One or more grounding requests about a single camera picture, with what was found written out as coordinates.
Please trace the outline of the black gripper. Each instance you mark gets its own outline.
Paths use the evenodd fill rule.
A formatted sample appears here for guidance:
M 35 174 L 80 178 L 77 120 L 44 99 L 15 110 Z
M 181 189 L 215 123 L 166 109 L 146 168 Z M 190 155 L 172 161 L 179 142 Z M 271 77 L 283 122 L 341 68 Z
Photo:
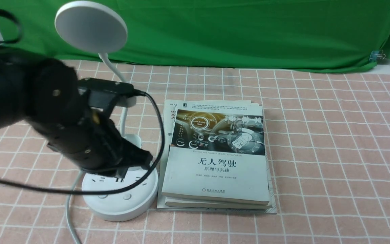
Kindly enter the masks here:
M 80 104 L 39 110 L 29 123 L 48 141 L 48 147 L 69 159 L 82 171 L 124 179 L 128 169 L 149 170 L 153 156 L 123 138 L 115 123 L 101 109 Z

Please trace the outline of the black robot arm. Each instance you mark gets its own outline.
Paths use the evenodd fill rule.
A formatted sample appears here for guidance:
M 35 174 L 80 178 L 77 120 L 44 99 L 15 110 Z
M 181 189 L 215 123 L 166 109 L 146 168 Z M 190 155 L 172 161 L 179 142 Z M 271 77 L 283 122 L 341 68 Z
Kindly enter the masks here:
M 0 47 L 0 128 L 25 120 L 87 173 L 114 177 L 123 168 L 150 167 L 151 153 L 123 138 L 110 119 L 115 106 L 139 94 L 131 84 L 78 79 L 60 60 Z

